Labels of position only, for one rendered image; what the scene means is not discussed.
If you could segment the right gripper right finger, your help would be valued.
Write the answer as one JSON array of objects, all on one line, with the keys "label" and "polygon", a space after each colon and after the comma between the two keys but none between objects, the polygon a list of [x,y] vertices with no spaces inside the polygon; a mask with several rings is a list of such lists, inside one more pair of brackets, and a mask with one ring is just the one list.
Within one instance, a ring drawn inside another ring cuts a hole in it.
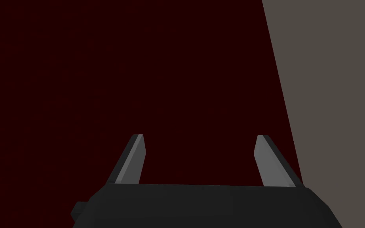
[{"label": "right gripper right finger", "polygon": [[257,135],[253,154],[264,186],[303,187],[298,175],[268,135]]}]

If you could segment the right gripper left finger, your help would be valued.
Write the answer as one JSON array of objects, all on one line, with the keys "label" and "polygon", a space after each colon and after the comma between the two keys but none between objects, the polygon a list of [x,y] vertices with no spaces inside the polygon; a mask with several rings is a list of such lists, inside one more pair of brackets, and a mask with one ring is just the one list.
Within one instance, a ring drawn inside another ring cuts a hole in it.
[{"label": "right gripper left finger", "polygon": [[141,179],[146,148],[143,134],[134,134],[128,141],[107,184],[138,184]]}]

